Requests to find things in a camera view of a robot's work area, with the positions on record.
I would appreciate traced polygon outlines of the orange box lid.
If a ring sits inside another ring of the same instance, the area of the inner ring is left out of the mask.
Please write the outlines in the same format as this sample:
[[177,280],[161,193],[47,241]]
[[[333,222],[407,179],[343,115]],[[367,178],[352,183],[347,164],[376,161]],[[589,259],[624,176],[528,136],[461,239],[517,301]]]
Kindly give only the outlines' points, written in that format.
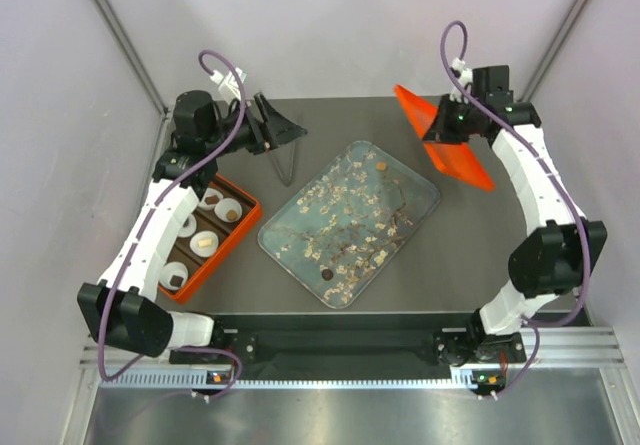
[[493,180],[466,142],[446,144],[425,139],[435,124],[438,111],[435,105],[401,85],[394,87],[394,93],[414,133],[439,172],[484,191],[495,189]]

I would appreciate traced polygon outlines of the silver metal tongs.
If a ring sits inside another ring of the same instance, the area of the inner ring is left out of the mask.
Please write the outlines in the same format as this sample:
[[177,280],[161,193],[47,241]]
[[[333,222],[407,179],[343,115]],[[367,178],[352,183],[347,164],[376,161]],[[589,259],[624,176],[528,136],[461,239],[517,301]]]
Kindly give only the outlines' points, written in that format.
[[286,168],[283,168],[276,153],[272,151],[268,157],[271,165],[279,178],[280,183],[284,187],[289,187],[294,179],[295,162],[296,162],[297,143],[293,142],[290,146],[289,161]]

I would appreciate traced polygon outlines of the dark square chocolate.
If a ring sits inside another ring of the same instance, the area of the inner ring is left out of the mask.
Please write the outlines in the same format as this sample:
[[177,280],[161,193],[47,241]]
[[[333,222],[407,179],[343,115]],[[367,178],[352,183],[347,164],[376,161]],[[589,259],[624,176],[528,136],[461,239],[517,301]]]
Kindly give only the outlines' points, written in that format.
[[183,279],[181,276],[178,275],[174,275],[171,280],[170,280],[170,284],[172,286],[181,286],[183,282]]

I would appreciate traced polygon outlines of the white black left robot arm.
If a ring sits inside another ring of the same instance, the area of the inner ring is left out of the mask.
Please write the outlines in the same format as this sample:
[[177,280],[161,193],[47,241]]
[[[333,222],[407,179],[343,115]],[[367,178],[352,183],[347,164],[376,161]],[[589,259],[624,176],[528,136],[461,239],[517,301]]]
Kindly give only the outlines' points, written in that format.
[[171,146],[155,164],[146,199],[112,264],[95,284],[81,286],[77,301],[93,340],[143,356],[192,346],[205,361],[226,352],[225,335],[212,318],[168,312],[156,304],[160,283],[186,284],[187,269],[171,271],[170,254],[178,239],[196,223],[198,204],[217,177],[217,158],[246,150],[270,152],[306,135],[258,93],[252,110],[239,98],[220,113],[203,90],[179,95],[173,111]]

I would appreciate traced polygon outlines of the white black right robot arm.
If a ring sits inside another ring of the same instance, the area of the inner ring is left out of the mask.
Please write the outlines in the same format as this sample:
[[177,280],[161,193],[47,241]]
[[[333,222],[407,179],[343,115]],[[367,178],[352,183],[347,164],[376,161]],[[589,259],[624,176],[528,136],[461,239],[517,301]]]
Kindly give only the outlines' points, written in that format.
[[416,135],[441,173],[485,191],[495,184],[471,151],[478,136],[506,171],[524,215],[526,237],[508,260],[507,283],[479,308],[467,335],[469,353],[487,361],[545,305],[575,289],[586,291],[607,239],[571,199],[545,143],[541,119],[517,103],[506,65],[471,69],[461,59],[447,67],[453,88],[431,105],[398,94]]

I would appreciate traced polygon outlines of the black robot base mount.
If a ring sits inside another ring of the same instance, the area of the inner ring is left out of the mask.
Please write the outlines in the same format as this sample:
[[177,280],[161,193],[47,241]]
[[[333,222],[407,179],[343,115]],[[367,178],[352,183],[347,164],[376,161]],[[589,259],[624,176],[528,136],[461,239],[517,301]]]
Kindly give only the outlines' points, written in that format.
[[519,332],[491,335],[477,313],[225,314],[214,318],[211,346],[244,363],[282,355],[366,357],[405,353],[427,364],[519,364]]

